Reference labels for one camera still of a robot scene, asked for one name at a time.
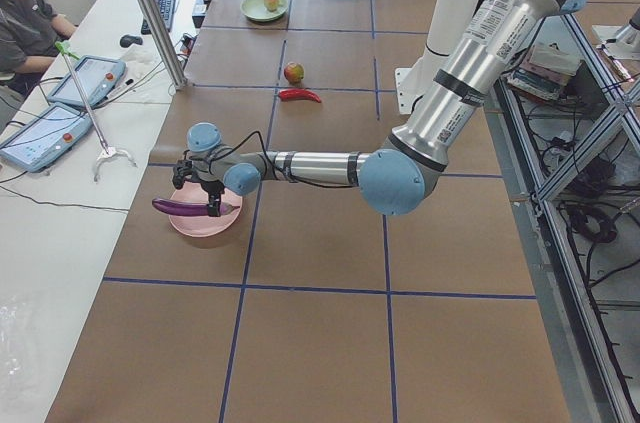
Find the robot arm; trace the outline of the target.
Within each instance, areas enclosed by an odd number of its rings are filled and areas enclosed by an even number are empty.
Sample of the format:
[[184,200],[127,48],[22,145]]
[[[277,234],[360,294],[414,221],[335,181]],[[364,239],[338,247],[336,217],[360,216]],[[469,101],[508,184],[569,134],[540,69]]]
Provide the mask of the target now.
[[218,128],[198,123],[187,133],[185,163],[210,195],[216,215],[221,193],[244,196],[266,180],[326,188],[357,188],[384,215],[413,211],[434,190],[448,149],[474,111],[543,19],[576,11],[585,0],[484,0],[451,56],[417,97],[408,120],[372,153],[275,152],[239,154]]

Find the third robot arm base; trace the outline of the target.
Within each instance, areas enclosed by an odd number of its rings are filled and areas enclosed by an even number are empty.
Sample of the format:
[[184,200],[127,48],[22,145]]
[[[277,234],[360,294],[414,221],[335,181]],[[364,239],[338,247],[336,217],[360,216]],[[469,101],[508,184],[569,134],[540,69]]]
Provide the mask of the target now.
[[617,59],[639,59],[639,10],[627,23],[616,26],[593,25],[592,31],[604,49]]

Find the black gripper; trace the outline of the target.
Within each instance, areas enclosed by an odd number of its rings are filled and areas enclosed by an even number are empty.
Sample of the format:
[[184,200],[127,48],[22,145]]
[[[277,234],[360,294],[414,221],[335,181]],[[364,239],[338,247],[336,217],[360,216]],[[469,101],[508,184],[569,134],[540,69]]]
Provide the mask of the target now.
[[209,217],[221,216],[221,195],[224,193],[224,184],[219,181],[202,181],[201,188],[209,195],[206,204]]

